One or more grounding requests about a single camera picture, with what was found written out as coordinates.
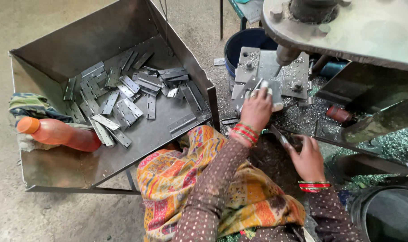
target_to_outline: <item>bolt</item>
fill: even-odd
[[[377,140],[373,139],[373,140],[368,141],[368,144],[370,146],[374,147],[374,146],[377,146],[379,144],[379,142]]]
[[[253,64],[253,62],[252,61],[247,61],[246,62],[246,69],[248,69],[248,70],[250,70],[250,69],[252,69],[254,67],[254,64]]]
[[[330,134],[331,132],[330,132],[330,129],[328,128],[328,127],[322,127],[322,132],[324,133],[324,134]]]
[[[277,6],[274,7],[270,10],[270,16],[276,20],[276,21],[280,21],[280,19],[282,19],[283,17],[283,8],[282,6]]]
[[[328,24],[321,24],[315,29],[316,36],[325,37],[330,32],[331,27]]]
[[[352,0],[341,0],[339,4],[343,7],[347,7],[352,3]]]

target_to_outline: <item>woman's left hand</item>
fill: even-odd
[[[258,134],[265,128],[272,113],[272,91],[267,93],[265,86],[268,84],[265,85],[263,81],[261,89],[253,91],[249,99],[244,99],[241,109],[240,120],[252,126]]]

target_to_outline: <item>plastic bottle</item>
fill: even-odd
[[[30,134],[43,144],[65,145],[86,152],[96,151],[101,146],[101,141],[95,132],[73,128],[52,118],[24,117],[18,122],[17,131]]]

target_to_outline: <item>concrete floor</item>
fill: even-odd
[[[140,241],[144,235],[141,197],[28,193],[24,191],[14,118],[8,113],[13,93],[7,51],[18,48],[113,0],[3,0],[0,1],[0,241]],[[168,19],[217,84],[219,106],[228,110],[223,57],[225,41],[239,30],[239,19],[224,1],[224,39],[219,40],[218,0],[168,0]],[[221,112],[221,117],[229,117]],[[124,173],[104,184],[128,188]]]

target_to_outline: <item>pipe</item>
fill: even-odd
[[[359,143],[408,127],[408,99],[373,114],[341,132],[344,141]]]

